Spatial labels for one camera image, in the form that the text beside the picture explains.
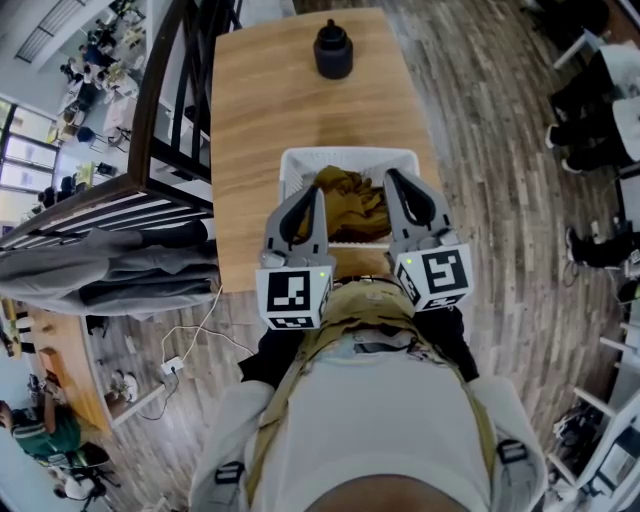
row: green shirt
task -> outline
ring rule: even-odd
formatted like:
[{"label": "green shirt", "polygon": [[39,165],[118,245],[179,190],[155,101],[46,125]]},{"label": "green shirt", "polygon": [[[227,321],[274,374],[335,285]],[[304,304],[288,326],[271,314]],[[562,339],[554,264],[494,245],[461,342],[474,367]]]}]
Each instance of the green shirt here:
[{"label": "green shirt", "polygon": [[49,434],[44,426],[44,408],[31,407],[12,411],[11,435],[29,455],[51,457],[73,452],[80,447],[80,427],[66,407],[56,407],[56,429]]}]

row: black pants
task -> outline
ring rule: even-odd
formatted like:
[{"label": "black pants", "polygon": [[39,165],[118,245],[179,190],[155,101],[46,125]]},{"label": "black pants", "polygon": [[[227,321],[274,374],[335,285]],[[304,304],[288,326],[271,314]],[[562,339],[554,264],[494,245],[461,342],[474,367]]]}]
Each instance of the black pants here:
[{"label": "black pants", "polygon": [[[465,381],[478,378],[476,362],[464,341],[462,313],[457,308],[416,313],[415,326],[422,336],[458,365]],[[272,331],[260,340],[258,353],[240,362],[242,381],[259,380],[274,388],[289,369],[302,342],[304,331]]]},{"label": "black pants", "polygon": [[109,45],[109,46],[113,46],[115,48],[117,44],[118,44],[118,42],[106,30],[102,33],[102,35],[100,36],[100,39],[98,39],[98,46],[99,47],[104,47],[104,46]]},{"label": "black pants", "polygon": [[116,61],[113,57],[109,57],[108,55],[101,54],[98,58],[98,61],[95,63],[101,68],[108,68]]},{"label": "black pants", "polygon": [[598,52],[564,89],[551,96],[551,103],[570,118],[578,117],[583,105],[601,99],[603,94],[611,92],[613,88],[607,65],[602,53]]},{"label": "black pants", "polygon": [[623,233],[602,244],[591,240],[574,241],[571,252],[578,262],[590,267],[617,267],[640,248],[640,233]]},{"label": "black pants", "polygon": [[557,146],[586,144],[589,139],[604,139],[594,147],[577,149],[567,158],[572,169],[592,171],[604,165],[630,165],[618,127],[613,117],[612,105],[576,121],[562,123],[551,129],[551,142]]}]

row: white cable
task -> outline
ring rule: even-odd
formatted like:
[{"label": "white cable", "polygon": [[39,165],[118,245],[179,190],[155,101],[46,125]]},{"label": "white cable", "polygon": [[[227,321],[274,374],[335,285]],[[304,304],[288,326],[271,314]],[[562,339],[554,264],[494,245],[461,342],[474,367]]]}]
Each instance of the white cable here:
[{"label": "white cable", "polygon": [[164,342],[169,336],[171,336],[173,331],[178,330],[178,329],[183,329],[183,330],[197,329],[195,335],[193,336],[193,340],[191,342],[191,345],[189,346],[189,350],[187,350],[186,354],[184,356],[182,356],[182,358],[181,358],[181,361],[183,361],[183,362],[187,358],[187,356],[189,355],[189,352],[191,352],[191,349],[193,348],[193,346],[196,344],[196,340],[198,338],[198,334],[200,334],[200,331],[204,331],[207,334],[211,334],[212,336],[221,336],[222,338],[226,339],[228,342],[232,343],[236,347],[241,348],[243,350],[246,350],[251,355],[253,355],[253,352],[250,349],[248,349],[247,347],[241,345],[240,343],[237,343],[237,342],[233,341],[226,334],[222,334],[220,332],[213,332],[213,331],[210,331],[208,329],[204,329],[202,327],[206,323],[206,321],[209,319],[209,317],[211,316],[211,313],[213,313],[213,310],[216,308],[216,304],[218,304],[218,299],[220,298],[220,294],[221,293],[222,293],[222,286],[220,286],[220,289],[218,290],[218,294],[216,295],[216,298],[213,301],[213,306],[211,306],[211,309],[209,310],[207,315],[204,317],[204,320],[200,323],[200,325],[191,325],[191,326],[176,325],[175,327],[173,327],[167,333],[167,335],[164,338],[162,338],[162,342],[161,342],[161,345],[162,345],[162,364],[164,364],[166,362],[166,353],[165,353],[165,350],[164,350]]}]

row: white basket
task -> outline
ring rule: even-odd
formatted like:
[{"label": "white basket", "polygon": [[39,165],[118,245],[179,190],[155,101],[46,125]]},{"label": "white basket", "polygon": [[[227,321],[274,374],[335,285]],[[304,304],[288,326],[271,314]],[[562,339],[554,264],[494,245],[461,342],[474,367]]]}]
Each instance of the white basket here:
[{"label": "white basket", "polygon": [[[367,147],[315,147],[291,148],[280,160],[280,203],[287,197],[313,184],[316,174],[327,165],[345,171],[359,172],[371,178],[374,187],[382,187],[387,170],[396,168],[420,176],[418,157],[408,149]],[[391,235],[375,242],[331,242],[329,247],[358,247],[388,249]]]}]

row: window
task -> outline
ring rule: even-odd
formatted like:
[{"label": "window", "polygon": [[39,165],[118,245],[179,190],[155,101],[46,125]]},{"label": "window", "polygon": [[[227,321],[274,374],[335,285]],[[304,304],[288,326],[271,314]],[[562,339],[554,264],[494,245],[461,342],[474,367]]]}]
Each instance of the window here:
[{"label": "window", "polygon": [[9,136],[5,156],[14,161],[53,169],[56,163],[55,149],[43,147],[27,139]]},{"label": "window", "polygon": [[53,121],[0,100],[0,188],[41,192],[51,186],[58,148],[47,144]]},{"label": "window", "polygon": [[35,171],[5,162],[2,166],[0,184],[13,188],[42,191],[51,186],[51,173]]},{"label": "window", "polygon": [[51,119],[17,107],[9,131],[40,142],[47,142],[52,124]]}]

